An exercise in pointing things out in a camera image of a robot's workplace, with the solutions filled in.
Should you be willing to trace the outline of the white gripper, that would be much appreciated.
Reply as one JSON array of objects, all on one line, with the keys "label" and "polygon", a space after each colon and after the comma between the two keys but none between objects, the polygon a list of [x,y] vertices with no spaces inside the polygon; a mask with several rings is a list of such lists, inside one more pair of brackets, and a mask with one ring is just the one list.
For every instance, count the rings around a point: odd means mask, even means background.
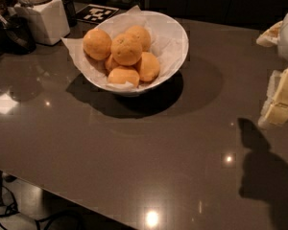
[{"label": "white gripper", "polygon": [[[277,46],[278,54],[288,61],[288,13],[283,21],[278,21],[261,34],[256,43],[263,47]],[[261,109],[258,125],[268,129],[281,127],[288,122],[288,67],[280,72],[275,70],[270,76],[267,100]]]}]

